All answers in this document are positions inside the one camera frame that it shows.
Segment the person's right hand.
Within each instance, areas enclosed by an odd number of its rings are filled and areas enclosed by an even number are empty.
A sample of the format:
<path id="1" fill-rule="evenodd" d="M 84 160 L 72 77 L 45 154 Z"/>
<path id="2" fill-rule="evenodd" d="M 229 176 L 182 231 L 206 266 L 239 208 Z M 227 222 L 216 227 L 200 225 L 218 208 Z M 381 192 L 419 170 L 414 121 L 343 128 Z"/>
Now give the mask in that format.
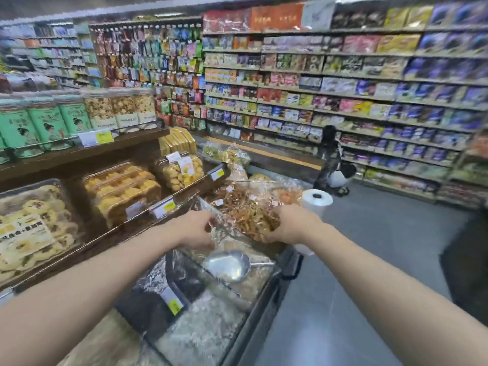
<path id="1" fill-rule="evenodd" d="M 300 214 L 300 212 L 305 214 L 305 212 L 307 211 L 302 210 L 300 206 L 297 204 L 279 205 L 273 208 L 273 212 L 275 211 L 292 212 L 292 244 L 291 245 L 304 245 L 306 247 L 311 247 L 313 239 L 318 236 L 321 229 L 324 227 L 324 223 L 321 222 L 319 222 L 315 226 L 313 226 L 313 224 L 306 225 L 307 221 L 301 222 L 299 220 L 298 214 Z"/>

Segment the pile of bagged snacks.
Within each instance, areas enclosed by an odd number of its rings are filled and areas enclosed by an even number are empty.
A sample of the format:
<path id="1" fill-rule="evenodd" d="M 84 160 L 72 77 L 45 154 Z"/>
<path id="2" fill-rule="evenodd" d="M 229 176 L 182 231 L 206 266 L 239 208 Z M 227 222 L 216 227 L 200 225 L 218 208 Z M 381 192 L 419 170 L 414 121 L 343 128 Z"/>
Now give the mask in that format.
<path id="1" fill-rule="evenodd" d="M 205 141 L 200 149 L 204 157 L 227 164 L 230 169 L 228 180 L 244 190 L 262 198 L 269 197 L 274 205 L 300 203 L 304 189 L 298 180 L 283 176 L 271 178 L 259 172 L 249 173 L 251 156 L 236 144 Z"/>

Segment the person's left forearm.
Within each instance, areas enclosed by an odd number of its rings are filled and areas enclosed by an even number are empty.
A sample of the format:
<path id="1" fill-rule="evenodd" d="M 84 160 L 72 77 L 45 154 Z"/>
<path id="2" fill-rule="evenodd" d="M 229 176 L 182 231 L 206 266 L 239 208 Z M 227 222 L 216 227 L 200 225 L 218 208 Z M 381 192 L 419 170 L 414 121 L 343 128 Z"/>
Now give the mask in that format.
<path id="1" fill-rule="evenodd" d="M 159 257 L 182 243 L 153 227 L 0 306 L 0 366 L 56 364 Z"/>

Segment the green printed canister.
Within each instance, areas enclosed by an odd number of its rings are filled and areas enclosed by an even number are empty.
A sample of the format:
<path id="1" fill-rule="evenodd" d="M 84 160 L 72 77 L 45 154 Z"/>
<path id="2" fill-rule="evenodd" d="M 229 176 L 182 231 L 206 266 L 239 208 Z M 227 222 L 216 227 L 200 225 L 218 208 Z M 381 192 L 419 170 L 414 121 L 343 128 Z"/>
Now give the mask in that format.
<path id="1" fill-rule="evenodd" d="M 93 130 L 84 99 L 78 94 L 54 96 L 70 136 Z"/>
<path id="2" fill-rule="evenodd" d="M 52 97 L 31 97 L 24 99 L 24 102 L 43 150 L 62 151 L 74 146 L 58 104 Z"/>
<path id="3" fill-rule="evenodd" d="M 18 159 L 34 158 L 44 153 L 37 130 L 20 99 L 0 98 L 0 135 Z"/>

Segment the clear box of flower cookies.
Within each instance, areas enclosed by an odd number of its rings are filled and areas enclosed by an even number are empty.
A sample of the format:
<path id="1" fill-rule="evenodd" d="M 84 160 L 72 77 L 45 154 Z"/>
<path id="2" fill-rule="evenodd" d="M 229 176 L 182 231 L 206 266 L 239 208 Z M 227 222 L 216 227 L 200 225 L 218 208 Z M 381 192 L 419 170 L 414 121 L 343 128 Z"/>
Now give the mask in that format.
<path id="1" fill-rule="evenodd" d="M 0 288 L 85 241 L 61 180 L 0 192 Z"/>

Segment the black display stand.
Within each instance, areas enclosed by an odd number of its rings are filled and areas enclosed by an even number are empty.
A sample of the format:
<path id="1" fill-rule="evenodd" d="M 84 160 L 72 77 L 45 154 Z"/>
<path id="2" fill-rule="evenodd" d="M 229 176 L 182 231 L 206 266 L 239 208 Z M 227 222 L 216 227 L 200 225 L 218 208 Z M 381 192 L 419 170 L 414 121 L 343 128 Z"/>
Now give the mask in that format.
<path id="1" fill-rule="evenodd" d="M 455 305 L 488 326 L 488 209 L 465 224 L 440 264 Z"/>

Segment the clear plastic bag of snacks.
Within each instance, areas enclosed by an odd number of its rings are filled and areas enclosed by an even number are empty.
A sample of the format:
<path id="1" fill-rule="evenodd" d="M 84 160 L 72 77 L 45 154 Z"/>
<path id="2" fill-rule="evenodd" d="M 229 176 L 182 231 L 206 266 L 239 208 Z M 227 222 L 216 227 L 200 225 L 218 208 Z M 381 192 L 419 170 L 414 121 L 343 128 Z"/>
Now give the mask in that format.
<path id="1" fill-rule="evenodd" d="M 202 199 L 221 213 L 225 226 L 257 243 L 270 245 L 268 236 L 280 225 L 275 208 L 293 201 L 290 196 L 283 184 L 274 181 L 226 180 L 204 193 Z"/>

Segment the person's right forearm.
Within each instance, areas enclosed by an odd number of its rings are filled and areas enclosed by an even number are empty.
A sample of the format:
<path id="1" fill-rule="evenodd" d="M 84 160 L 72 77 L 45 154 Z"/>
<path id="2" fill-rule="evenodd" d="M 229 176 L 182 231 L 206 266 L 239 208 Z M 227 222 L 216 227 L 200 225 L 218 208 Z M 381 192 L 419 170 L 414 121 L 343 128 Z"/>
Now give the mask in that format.
<path id="1" fill-rule="evenodd" d="M 320 220 L 308 246 L 404 366 L 488 366 L 488 327 Z"/>

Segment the rack of hanging snack packets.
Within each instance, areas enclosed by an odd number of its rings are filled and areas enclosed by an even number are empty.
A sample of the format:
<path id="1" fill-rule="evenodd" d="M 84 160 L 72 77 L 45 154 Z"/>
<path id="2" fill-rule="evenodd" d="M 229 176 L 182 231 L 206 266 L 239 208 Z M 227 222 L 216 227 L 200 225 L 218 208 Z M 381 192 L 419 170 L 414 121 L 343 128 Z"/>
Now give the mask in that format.
<path id="1" fill-rule="evenodd" d="M 206 128 L 201 16 L 140 16 L 89 25 L 104 85 L 154 90 L 158 128 Z"/>

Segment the dark wooden display shelf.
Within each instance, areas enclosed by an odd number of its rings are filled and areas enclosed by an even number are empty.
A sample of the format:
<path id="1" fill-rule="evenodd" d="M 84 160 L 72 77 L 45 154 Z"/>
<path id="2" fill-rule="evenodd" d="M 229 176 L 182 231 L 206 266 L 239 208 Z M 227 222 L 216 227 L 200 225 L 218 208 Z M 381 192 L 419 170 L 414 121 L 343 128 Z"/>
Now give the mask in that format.
<path id="1" fill-rule="evenodd" d="M 229 177 L 230 170 L 227 164 L 200 157 L 203 162 L 204 177 L 179 192 L 171 192 L 153 169 L 154 162 L 164 157 L 160 153 L 158 139 L 168 134 L 168 128 L 156 128 L 121 135 L 113 143 L 105 145 L 84 149 L 73 147 L 59 152 L 45 153 L 38 158 L 23 159 L 15 164 L 0 165 L 0 192 L 51 178 L 61 180 L 75 211 L 82 220 L 85 233 L 85 241 L 82 245 L 75 246 L 52 261 L 36 267 L 32 272 L 16 278 L 10 285 L 0 288 L 0 292 L 6 289 L 15 290 L 16 287 L 22 289 L 31 287 L 176 216 L 180 210 L 188 210 L 193 197 L 216 189 Z M 151 172 L 162 187 L 161 200 L 172 196 L 177 207 L 161 220 L 154 218 L 149 207 L 124 224 L 108 229 L 103 216 L 94 211 L 91 199 L 82 185 L 82 178 L 125 161 L 131 161 Z M 212 181 L 208 173 L 219 165 L 224 166 L 225 175 Z"/>

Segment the white plastic bag roll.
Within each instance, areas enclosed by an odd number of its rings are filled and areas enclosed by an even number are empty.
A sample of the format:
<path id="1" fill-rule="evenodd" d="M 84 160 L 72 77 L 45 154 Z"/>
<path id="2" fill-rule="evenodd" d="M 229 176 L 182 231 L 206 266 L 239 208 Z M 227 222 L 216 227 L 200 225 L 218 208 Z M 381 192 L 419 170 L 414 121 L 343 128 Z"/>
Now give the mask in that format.
<path id="1" fill-rule="evenodd" d="M 305 214 L 300 212 L 298 214 L 301 222 L 307 221 L 306 225 L 317 225 L 319 222 L 324 223 L 327 208 L 333 204 L 333 197 L 322 190 L 307 189 L 303 191 L 298 205 L 302 210 L 306 210 Z"/>

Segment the bulk food bin with clear lid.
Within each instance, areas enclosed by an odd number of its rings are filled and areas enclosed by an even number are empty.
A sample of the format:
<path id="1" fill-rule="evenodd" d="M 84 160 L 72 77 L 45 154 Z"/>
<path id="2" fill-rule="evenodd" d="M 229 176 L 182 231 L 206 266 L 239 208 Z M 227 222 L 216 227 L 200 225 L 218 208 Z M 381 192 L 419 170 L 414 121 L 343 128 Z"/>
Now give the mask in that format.
<path id="1" fill-rule="evenodd" d="M 163 256 L 115 304 L 141 336 L 137 366 L 237 366 L 267 310 L 277 310 L 303 255 L 281 243 L 261 244 L 237 231 L 212 232 L 214 250 L 174 250 Z M 216 252 L 238 250 L 274 267 L 253 269 L 226 283 L 203 269 Z M 174 316 L 161 298 L 171 287 L 185 304 Z"/>

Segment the clear box of round cookies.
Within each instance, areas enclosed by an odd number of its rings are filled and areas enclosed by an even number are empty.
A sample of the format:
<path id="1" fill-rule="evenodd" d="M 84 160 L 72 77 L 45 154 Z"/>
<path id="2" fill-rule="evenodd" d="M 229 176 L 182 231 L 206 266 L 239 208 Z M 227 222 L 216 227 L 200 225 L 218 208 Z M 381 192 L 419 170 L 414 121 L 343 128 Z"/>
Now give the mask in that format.
<path id="1" fill-rule="evenodd" d="M 203 162 L 196 154 L 174 153 L 154 162 L 154 172 L 173 193 L 179 192 L 204 177 Z"/>

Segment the clear box of yellow pastries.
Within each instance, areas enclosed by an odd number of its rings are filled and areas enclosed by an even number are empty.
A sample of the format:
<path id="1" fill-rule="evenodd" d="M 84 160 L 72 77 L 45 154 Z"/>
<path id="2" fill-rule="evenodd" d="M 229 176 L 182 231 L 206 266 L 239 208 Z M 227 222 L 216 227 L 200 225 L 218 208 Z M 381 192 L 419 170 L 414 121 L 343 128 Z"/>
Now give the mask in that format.
<path id="1" fill-rule="evenodd" d="M 108 229 L 118 227 L 161 200 L 162 187 L 146 168 L 125 161 L 82 178 L 93 209 Z"/>

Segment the person's left hand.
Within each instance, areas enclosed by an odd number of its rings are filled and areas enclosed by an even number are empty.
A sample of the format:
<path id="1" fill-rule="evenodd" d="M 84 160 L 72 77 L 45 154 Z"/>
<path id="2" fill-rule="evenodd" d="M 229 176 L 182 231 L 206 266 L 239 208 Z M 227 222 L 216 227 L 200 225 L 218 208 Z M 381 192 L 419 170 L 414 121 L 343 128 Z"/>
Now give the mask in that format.
<path id="1" fill-rule="evenodd" d="M 202 214 L 214 214 L 210 211 L 189 211 L 170 222 L 175 246 L 189 248 L 207 248 L 202 245 L 203 217 Z"/>

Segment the stack of yellow packets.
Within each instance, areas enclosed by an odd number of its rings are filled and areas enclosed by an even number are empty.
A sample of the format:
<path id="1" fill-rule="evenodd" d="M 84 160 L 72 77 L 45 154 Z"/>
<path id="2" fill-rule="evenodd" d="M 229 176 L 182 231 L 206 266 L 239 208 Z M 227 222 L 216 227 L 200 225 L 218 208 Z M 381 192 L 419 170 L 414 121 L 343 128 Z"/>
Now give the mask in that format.
<path id="1" fill-rule="evenodd" d="M 185 128 L 169 128 L 169 134 L 158 139 L 162 156 L 179 152 L 197 154 L 197 143 L 190 132 Z"/>

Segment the wall shelving of snack packets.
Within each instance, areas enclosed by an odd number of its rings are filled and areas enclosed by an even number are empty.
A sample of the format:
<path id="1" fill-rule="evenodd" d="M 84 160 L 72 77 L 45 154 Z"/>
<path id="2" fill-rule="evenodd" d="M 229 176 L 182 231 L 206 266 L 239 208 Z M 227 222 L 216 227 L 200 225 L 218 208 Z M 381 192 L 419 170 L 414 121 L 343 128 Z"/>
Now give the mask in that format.
<path id="1" fill-rule="evenodd" d="M 203 13 L 206 128 L 369 185 L 488 208 L 488 0 L 308 0 Z"/>

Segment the distant shelving of goods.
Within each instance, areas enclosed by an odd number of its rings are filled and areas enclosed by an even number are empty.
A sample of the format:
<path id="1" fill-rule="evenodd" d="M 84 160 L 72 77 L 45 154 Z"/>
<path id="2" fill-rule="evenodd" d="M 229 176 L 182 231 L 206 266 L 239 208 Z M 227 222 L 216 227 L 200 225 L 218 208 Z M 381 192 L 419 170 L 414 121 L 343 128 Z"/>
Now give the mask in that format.
<path id="1" fill-rule="evenodd" d="M 0 59 L 9 71 L 43 74 L 63 89 L 104 85 L 87 23 L 0 26 Z"/>

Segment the metal scoop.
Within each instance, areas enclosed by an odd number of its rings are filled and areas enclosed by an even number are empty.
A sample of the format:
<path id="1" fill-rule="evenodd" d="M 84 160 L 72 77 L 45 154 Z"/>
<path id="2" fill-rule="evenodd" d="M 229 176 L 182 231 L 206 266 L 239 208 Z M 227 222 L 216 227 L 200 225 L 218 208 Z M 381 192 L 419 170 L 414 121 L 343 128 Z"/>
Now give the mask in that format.
<path id="1" fill-rule="evenodd" d="M 202 262 L 204 270 L 226 283 L 241 282 L 253 269 L 274 266 L 273 261 L 255 262 L 238 250 L 212 253 Z"/>

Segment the clear jar of cookies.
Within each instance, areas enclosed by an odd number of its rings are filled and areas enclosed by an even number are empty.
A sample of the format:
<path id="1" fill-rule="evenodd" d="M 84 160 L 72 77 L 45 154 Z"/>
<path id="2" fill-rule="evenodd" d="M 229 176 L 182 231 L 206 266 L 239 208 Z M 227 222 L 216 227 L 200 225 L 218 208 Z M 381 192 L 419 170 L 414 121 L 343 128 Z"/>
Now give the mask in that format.
<path id="1" fill-rule="evenodd" d="M 109 90 L 109 97 L 119 128 L 131 127 L 139 123 L 131 89 L 112 88 Z"/>
<path id="2" fill-rule="evenodd" d="M 81 91 L 87 115 L 93 129 L 117 129 L 110 93 L 107 89 L 86 89 Z"/>
<path id="3" fill-rule="evenodd" d="M 137 87 L 132 89 L 132 93 L 139 121 L 138 128 L 141 130 L 158 128 L 154 90 L 149 87 Z"/>

